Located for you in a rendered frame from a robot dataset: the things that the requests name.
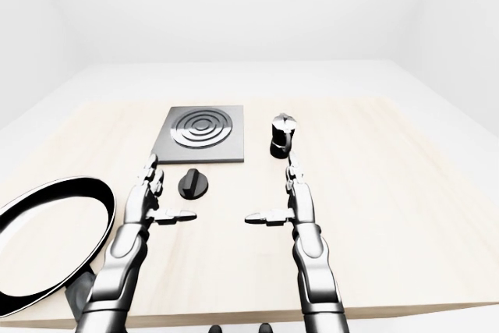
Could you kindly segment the round black stove knob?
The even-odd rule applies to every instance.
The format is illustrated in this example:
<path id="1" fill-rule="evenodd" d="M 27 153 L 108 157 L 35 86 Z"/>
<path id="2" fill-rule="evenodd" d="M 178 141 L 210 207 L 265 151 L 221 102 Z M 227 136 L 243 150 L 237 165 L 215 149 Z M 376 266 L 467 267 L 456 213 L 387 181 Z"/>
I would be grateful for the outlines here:
<path id="1" fill-rule="evenodd" d="M 178 191 L 180 196 L 186 200 L 201 198 L 208 190 L 207 177 L 196 168 L 190 168 L 180 179 Z"/>

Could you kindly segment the flat dark stove plate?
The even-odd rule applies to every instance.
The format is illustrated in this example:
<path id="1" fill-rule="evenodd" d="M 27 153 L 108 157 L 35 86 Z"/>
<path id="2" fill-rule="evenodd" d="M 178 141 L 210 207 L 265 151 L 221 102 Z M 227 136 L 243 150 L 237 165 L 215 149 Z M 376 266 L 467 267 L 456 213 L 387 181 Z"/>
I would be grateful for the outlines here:
<path id="1" fill-rule="evenodd" d="M 172 107 L 151 152 L 163 165 L 243 162 L 243 106 Z"/>

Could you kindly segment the black and silver moka pot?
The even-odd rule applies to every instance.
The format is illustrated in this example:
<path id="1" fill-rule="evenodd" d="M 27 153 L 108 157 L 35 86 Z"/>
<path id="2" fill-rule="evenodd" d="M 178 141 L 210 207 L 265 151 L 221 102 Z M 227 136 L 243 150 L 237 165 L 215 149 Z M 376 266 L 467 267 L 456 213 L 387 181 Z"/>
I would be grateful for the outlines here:
<path id="1" fill-rule="evenodd" d="M 274 158 L 288 157 L 292 149 L 292 138 L 296 130 L 296 120 L 290 115 L 281 113 L 272 121 L 272 139 L 270 152 Z"/>

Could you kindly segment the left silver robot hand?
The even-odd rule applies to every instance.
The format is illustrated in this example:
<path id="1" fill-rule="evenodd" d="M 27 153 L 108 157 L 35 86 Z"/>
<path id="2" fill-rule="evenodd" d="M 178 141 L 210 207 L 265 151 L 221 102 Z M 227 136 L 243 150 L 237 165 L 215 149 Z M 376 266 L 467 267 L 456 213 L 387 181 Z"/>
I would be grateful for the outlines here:
<path id="1" fill-rule="evenodd" d="M 159 197 L 163 192 L 165 174 L 157 166 L 158 157 L 151 154 L 126 201 L 125 224 L 141 224 L 148 228 L 153 222 L 158 225 L 175 225 L 197 218 L 192 211 L 160 208 Z"/>

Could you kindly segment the black frying pan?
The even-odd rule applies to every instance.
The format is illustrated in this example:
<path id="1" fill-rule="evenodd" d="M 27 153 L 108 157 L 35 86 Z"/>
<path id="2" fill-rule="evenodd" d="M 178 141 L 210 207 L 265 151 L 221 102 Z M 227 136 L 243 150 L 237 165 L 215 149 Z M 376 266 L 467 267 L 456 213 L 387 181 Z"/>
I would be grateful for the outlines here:
<path id="1" fill-rule="evenodd" d="M 73 176 L 0 200 L 0 317 L 51 296 L 89 267 L 109 237 L 115 195 Z"/>

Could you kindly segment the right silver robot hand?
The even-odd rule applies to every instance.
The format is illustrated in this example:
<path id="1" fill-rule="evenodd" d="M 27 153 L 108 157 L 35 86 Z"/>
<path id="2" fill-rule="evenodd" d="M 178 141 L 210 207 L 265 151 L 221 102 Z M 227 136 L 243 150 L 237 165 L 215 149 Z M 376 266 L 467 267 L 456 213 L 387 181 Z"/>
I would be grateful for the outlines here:
<path id="1" fill-rule="evenodd" d="M 250 214 L 245 223 L 251 225 L 280 226 L 286 222 L 293 225 L 315 222 L 315 210 L 309 185 L 304 180 L 303 169 L 294 151 L 288 155 L 288 166 L 285 170 L 288 208 L 286 210 L 269 210 Z"/>

